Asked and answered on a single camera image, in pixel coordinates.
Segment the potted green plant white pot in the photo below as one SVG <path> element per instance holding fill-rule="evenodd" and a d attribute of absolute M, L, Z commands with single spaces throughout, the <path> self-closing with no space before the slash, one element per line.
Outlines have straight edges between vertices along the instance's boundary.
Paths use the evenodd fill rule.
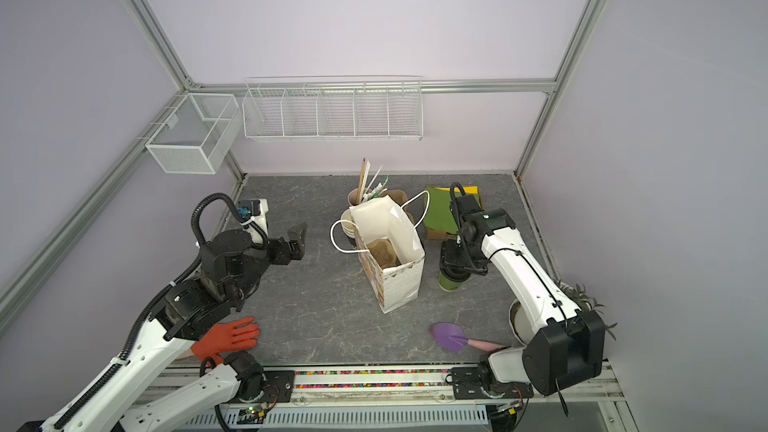
<path fill-rule="evenodd" d="M 589 295 L 586 289 L 581 284 L 575 286 L 556 279 L 555 285 L 579 308 L 585 312 L 596 310 L 599 314 L 603 314 L 602 309 L 604 305 L 601 304 L 595 297 Z M 527 319 L 523 307 L 519 300 L 515 299 L 509 308 L 509 325 L 516 339 L 527 345 L 535 336 L 536 332 L 533 330 L 533 325 Z"/>

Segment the brown pulp cup carrier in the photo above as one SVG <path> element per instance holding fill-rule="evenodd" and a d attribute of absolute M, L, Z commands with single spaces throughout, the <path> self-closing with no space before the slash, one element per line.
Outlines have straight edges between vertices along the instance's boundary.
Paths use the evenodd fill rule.
<path fill-rule="evenodd" d="M 374 240 L 367 244 L 367 248 L 382 270 L 401 265 L 396 250 L 388 238 Z"/>

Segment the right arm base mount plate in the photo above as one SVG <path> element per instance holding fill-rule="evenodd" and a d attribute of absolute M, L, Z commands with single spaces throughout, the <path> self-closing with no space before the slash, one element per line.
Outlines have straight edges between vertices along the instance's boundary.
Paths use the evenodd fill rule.
<path fill-rule="evenodd" d="M 454 367 L 445 376 L 457 400 L 530 399 L 534 396 L 529 383 L 510 382 L 484 386 L 478 367 Z"/>

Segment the single paper coffee cup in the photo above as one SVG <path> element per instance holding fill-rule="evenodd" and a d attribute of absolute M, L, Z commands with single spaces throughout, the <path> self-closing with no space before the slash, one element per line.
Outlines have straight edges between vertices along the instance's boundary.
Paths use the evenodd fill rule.
<path fill-rule="evenodd" d="M 438 278 L 439 287 L 446 292 L 458 290 L 462 284 L 469 280 L 471 273 L 453 273 L 441 272 Z"/>

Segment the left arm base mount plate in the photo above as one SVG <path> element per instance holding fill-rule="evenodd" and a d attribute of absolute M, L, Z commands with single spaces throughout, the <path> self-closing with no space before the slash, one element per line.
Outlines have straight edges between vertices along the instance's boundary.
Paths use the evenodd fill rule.
<path fill-rule="evenodd" d="M 294 390 L 296 373 L 291 369 L 266 370 L 258 381 L 247 382 L 228 404 L 287 403 Z"/>

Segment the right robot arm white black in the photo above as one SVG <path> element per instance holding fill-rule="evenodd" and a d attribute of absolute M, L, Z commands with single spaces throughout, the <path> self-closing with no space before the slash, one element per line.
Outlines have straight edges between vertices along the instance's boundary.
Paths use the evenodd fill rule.
<path fill-rule="evenodd" d="M 475 383 L 490 398 L 508 391 L 521 399 L 543 396 L 601 374 L 609 331 L 597 304 L 570 297 L 539 264 L 522 234 L 503 209 L 484 209 L 464 187 L 449 187 L 455 238 L 441 245 L 439 285 L 457 289 L 471 276 L 497 270 L 515 299 L 508 321 L 519 347 L 501 346 L 460 336 L 455 324 L 434 324 L 430 332 L 444 349 L 466 346 L 484 351 Z"/>

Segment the wooden stir sticks bundle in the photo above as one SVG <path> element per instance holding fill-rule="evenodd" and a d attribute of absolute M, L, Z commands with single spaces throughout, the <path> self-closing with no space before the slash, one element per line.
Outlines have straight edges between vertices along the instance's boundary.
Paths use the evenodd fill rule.
<path fill-rule="evenodd" d="M 379 166 L 378 168 L 373 167 L 367 158 L 362 160 L 357 195 L 355 198 L 357 205 L 361 205 L 370 200 L 376 193 L 383 189 L 383 185 L 379 182 L 379 176 L 381 175 L 382 169 L 382 166 Z"/>

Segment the small white mesh basket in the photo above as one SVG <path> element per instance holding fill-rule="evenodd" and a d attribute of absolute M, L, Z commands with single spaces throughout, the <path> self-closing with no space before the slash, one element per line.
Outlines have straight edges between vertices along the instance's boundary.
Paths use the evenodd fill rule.
<path fill-rule="evenodd" d="M 147 139 L 146 149 L 168 174 L 214 175 L 242 127 L 235 95 L 188 93 Z"/>

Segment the cartoon animal paper gift bag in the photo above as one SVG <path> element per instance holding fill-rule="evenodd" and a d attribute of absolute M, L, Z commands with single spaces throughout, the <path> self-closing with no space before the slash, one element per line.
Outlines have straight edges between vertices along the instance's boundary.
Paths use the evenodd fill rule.
<path fill-rule="evenodd" d="M 417 299 L 426 253 L 417 226 L 404 208 L 389 197 L 370 199 L 348 209 L 348 216 L 331 225 L 333 247 L 360 261 L 382 313 L 388 314 Z M 345 226 L 355 246 L 338 245 L 335 229 Z"/>

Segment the black plastic cup lid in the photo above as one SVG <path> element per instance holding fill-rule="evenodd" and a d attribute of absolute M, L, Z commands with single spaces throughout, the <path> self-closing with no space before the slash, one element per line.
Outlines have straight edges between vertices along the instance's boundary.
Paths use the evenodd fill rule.
<path fill-rule="evenodd" d="M 445 289 L 456 289 L 462 283 L 466 282 L 471 276 L 470 272 L 452 270 L 441 270 L 439 274 L 439 284 Z"/>

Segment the stack of paper coffee cups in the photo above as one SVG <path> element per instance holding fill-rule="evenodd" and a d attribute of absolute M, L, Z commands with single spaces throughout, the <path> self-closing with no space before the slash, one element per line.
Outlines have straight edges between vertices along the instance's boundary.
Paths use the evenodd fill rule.
<path fill-rule="evenodd" d="M 343 233 L 347 237 L 348 242 L 351 244 L 353 248 L 356 247 L 356 226 L 351 216 L 351 211 L 349 209 L 345 210 L 341 215 L 341 227 L 343 230 Z"/>

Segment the stack of pulp cup carriers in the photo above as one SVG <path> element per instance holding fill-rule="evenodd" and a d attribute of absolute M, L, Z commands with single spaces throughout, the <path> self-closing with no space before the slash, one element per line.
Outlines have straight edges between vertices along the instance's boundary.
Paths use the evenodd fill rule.
<path fill-rule="evenodd" d="M 387 190 L 384 193 L 384 196 L 389 197 L 393 202 L 395 202 L 400 207 L 404 206 L 405 203 L 409 200 L 408 194 L 401 189 Z"/>

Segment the red rubber glove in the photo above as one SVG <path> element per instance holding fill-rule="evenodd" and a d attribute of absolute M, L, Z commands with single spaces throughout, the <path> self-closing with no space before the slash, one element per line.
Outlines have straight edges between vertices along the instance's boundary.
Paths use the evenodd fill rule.
<path fill-rule="evenodd" d="M 212 359 L 218 365 L 223 362 L 222 353 L 250 350 L 257 346 L 260 334 L 259 325 L 252 316 L 219 323 L 191 346 L 190 354 L 201 362 Z"/>

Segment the purple pink garden trowel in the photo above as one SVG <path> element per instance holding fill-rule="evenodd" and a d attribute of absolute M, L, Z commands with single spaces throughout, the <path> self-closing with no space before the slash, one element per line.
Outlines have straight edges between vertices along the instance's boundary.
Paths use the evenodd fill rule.
<path fill-rule="evenodd" d="M 429 327 L 434 341 L 447 351 L 458 353 L 466 347 L 483 352 L 495 352 L 505 348 L 505 345 L 469 338 L 462 327 L 451 322 L 438 322 Z"/>

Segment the cardboard tray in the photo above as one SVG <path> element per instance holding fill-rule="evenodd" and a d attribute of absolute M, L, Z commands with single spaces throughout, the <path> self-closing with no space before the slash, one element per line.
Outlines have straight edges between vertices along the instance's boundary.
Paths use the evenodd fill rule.
<path fill-rule="evenodd" d="M 456 228 L 453 228 L 450 230 L 442 230 L 442 229 L 433 229 L 430 227 L 425 227 L 425 232 L 426 232 L 427 240 L 435 240 L 435 241 L 452 240 L 452 239 L 455 239 L 457 235 Z"/>

